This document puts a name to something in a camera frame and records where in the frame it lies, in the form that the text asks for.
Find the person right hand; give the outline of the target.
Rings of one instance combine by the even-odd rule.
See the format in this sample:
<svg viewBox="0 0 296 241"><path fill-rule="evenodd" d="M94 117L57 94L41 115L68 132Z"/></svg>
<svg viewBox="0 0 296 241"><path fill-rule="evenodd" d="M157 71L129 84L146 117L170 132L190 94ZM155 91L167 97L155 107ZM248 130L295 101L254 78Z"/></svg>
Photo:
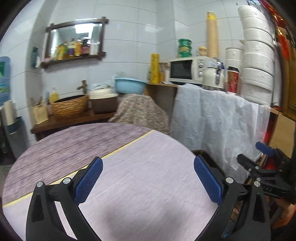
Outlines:
<svg viewBox="0 0 296 241"><path fill-rule="evenodd" d="M275 201L279 207L283 208L283 211L279 218L272 225L272 228L274 230L286 226L290 222L295 213L295 204L291 204L284 199L275 199Z"/></svg>

